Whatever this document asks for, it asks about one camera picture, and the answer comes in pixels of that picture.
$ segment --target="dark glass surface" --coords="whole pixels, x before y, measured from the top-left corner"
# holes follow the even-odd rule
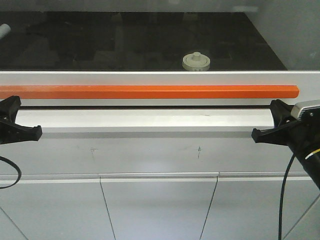
[[[183,71],[201,52],[210,71],[285,70],[244,13],[0,12],[0,69]]]

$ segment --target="cylindrical white fitting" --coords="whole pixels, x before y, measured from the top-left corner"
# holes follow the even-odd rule
[[[196,51],[183,57],[182,66],[188,71],[208,71],[210,58]]]

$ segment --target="black clamp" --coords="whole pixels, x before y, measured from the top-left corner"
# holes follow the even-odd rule
[[[42,135],[41,126],[28,127],[15,124],[18,110],[21,106],[19,96],[11,96],[0,101],[0,144],[11,144],[25,141],[38,141]],[[0,189],[9,188],[21,178],[20,168],[9,159],[0,156],[3,161],[16,169],[18,177],[16,181],[8,186],[2,186]]]
[[[288,146],[320,189],[320,107],[306,108],[299,119],[292,116],[293,106],[279,99],[273,100],[269,108],[274,128],[253,129],[253,140]]]

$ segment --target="cabinet door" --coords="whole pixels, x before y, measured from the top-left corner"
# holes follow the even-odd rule
[[[103,190],[117,240],[198,240],[214,180],[106,182]]]
[[[285,240],[319,240],[320,236],[320,197],[297,222]]]
[[[30,240],[114,239],[98,182],[21,183],[1,192],[0,206]]]
[[[26,240],[15,224],[0,208],[1,240]]]
[[[202,240],[276,240],[282,181],[274,179],[220,178]],[[319,190],[311,180],[287,181],[283,237],[318,194]]]

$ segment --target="clamp jaw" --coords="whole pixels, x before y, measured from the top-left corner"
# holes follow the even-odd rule
[[[15,123],[21,101],[11,96],[0,101],[0,144],[38,141],[42,135],[41,126],[27,127]]]
[[[288,146],[320,189],[320,100],[290,106],[277,99],[269,108],[274,128],[254,128],[253,140]]]

